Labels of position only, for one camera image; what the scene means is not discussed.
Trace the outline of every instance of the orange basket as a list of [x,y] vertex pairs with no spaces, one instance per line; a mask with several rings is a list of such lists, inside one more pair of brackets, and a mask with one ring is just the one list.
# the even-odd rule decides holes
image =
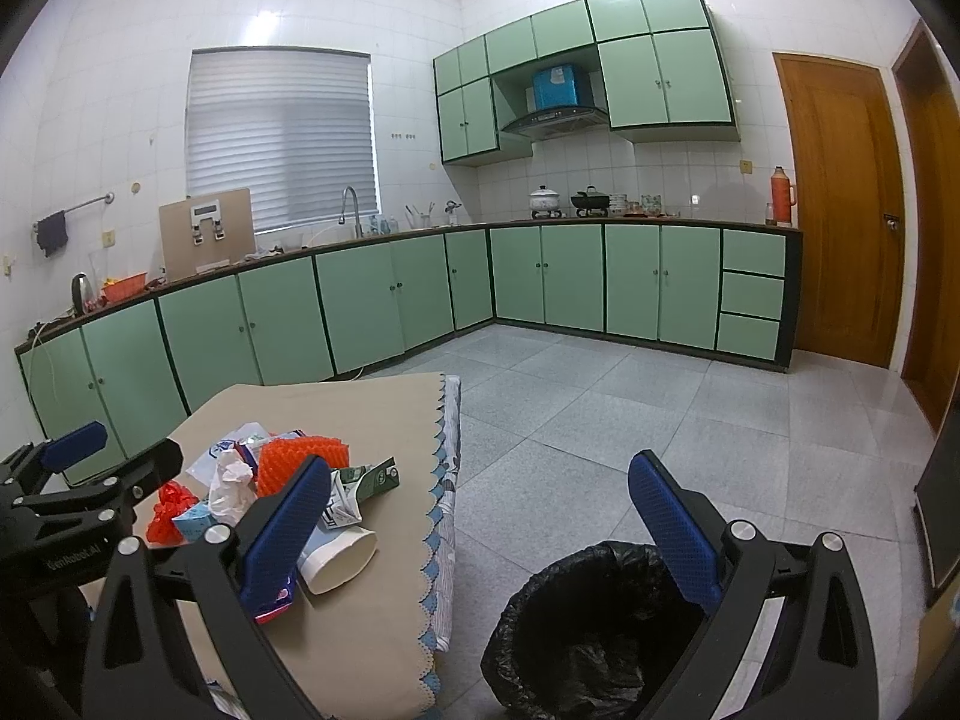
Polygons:
[[142,293],[147,286],[147,274],[136,274],[112,284],[104,284],[104,298],[107,303],[119,303]]

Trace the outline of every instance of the black garbage bag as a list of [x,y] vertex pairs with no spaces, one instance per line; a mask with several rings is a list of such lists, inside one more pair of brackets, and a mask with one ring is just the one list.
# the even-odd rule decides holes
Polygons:
[[500,615],[480,668],[511,717],[635,717],[703,619],[659,549],[603,541],[527,581]]

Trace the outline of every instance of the pot lid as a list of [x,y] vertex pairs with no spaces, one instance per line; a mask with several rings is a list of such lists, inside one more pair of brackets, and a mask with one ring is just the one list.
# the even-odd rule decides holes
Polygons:
[[531,197],[559,197],[560,193],[558,191],[553,191],[552,189],[547,189],[546,184],[541,184],[539,189],[534,189],[530,193]]

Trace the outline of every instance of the window blind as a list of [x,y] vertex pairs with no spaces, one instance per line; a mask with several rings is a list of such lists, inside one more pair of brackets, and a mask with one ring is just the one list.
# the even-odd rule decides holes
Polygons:
[[337,217],[347,184],[375,212],[369,66],[321,50],[194,53],[188,193],[250,189],[256,232]]

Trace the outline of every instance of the red plastic bag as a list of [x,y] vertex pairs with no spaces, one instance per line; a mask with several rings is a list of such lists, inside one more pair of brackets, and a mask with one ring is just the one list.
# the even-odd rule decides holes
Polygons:
[[160,502],[154,504],[154,518],[147,526],[147,541],[164,547],[177,546],[184,536],[176,529],[173,518],[199,502],[200,498],[179,482],[162,485]]

